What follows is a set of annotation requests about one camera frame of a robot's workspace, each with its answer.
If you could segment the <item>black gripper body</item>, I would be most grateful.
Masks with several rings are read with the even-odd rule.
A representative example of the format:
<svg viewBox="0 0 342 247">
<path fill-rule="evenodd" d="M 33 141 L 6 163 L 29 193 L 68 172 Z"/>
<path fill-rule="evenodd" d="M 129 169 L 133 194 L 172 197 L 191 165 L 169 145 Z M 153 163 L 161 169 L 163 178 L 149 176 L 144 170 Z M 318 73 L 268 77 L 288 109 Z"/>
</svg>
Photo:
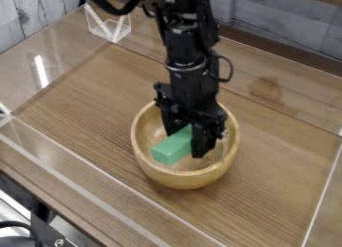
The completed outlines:
<svg viewBox="0 0 342 247">
<path fill-rule="evenodd" d="M 216 125 L 216 139 L 221 138 L 227 113 L 219 106 L 219 63 L 165 63 L 169 82 L 156 82 L 155 104 L 163 111 L 169 111 L 188 120 L 188 124 Z"/>
</svg>

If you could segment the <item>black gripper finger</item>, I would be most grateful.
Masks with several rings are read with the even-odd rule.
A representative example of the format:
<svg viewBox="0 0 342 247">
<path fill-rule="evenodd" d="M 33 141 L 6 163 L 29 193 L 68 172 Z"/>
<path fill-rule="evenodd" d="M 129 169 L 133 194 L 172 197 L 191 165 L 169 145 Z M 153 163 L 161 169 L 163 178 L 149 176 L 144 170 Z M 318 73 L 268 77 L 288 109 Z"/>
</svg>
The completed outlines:
<svg viewBox="0 0 342 247">
<path fill-rule="evenodd" d="M 192 129 L 191 152 L 193 158 L 201 158 L 216 145 L 216 125 L 195 123 Z"/>
<path fill-rule="evenodd" d="M 161 112 L 161 120 L 167 135 L 176 133 L 188 124 L 188 120 L 183 116 L 169 111 Z"/>
</svg>

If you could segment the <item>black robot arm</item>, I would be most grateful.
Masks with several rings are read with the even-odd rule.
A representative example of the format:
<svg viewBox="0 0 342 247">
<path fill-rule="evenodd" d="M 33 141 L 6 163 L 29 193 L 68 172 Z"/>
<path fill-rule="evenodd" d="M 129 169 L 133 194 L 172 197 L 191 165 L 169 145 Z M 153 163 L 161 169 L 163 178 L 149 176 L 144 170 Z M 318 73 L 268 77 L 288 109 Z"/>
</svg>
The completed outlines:
<svg viewBox="0 0 342 247">
<path fill-rule="evenodd" d="M 156 20 L 165 47 L 167 83 L 153 84 L 155 105 L 161 110 L 165 132 L 191 127 L 191 152 L 200 158 L 223 137 L 227 113 L 217 104 L 219 61 L 213 50 L 219 29 L 209 0 L 90 0 L 108 14 L 123 16 L 141 8 Z"/>
</svg>

